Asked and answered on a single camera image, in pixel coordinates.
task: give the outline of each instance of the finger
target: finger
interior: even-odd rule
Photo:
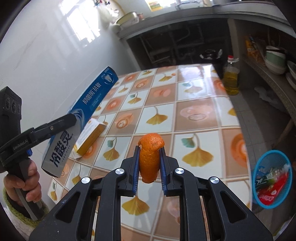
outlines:
[[[31,163],[28,168],[28,176],[33,176],[37,173],[37,166],[34,161],[31,160]]]
[[[22,188],[24,191],[29,191],[34,189],[39,182],[40,174],[39,172],[35,173],[34,176],[31,176],[29,179],[26,180],[25,186]]]
[[[29,191],[26,195],[26,201],[30,202],[38,198],[38,196],[41,193],[41,185],[38,183],[38,185],[31,191]]]
[[[24,187],[25,183],[19,179],[18,177],[8,174],[4,177],[3,183],[7,192],[7,195],[15,202],[17,202],[20,206],[22,206],[22,203],[15,192],[15,188],[22,188]]]
[[[25,183],[22,179],[18,178],[15,175],[7,174],[4,179],[4,186],[7,189],[13,189],[13,188],[23,188],[25,186]]]
[[[42,193],[40,193],[39,196],[33,200],[33,202],[34,203],[39,202],[41,200],[41,197],[42,197]]]

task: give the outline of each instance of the toothpaste box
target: toothpaste box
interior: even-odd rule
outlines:
[[[85,125],[82,133],[80,134],[76,144],[74,145],[74,151],[83,156],[91,145],[96,141],[99,135],[105,130],[106,125],[102,122],[91,118]]]
[[[51,137],[41,166],[46,173],[54,177],[61,176],[71,150],[85,125],[117,81],[118,76],[114,70],[107,67],[70,108],[68,113],[75,115],[76,124]]]

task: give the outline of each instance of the plate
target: plate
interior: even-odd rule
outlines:
[[[291,73],[286,73],[286,78],[292,88],[296,90],[296,80],[292,77]]]
[[[290,70],[292,77],[296,80],[296,64],[292,61],[287,61],[287,66]]]

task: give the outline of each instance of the orange peel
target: orange peel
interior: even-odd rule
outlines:
[[[159,149],[165,142],[157,133],[149,133],[141,137],[138,142],[141,145],[139,156],[139,169],[144,183],[152,183],[156,180],[160,168]]]

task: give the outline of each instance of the stack of bowls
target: stack of bowls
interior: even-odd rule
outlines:
[[[276,52],[279,48],[266,46],[265,65],[274,74],[283,74],[286,69],[286,55],[282,52]]]

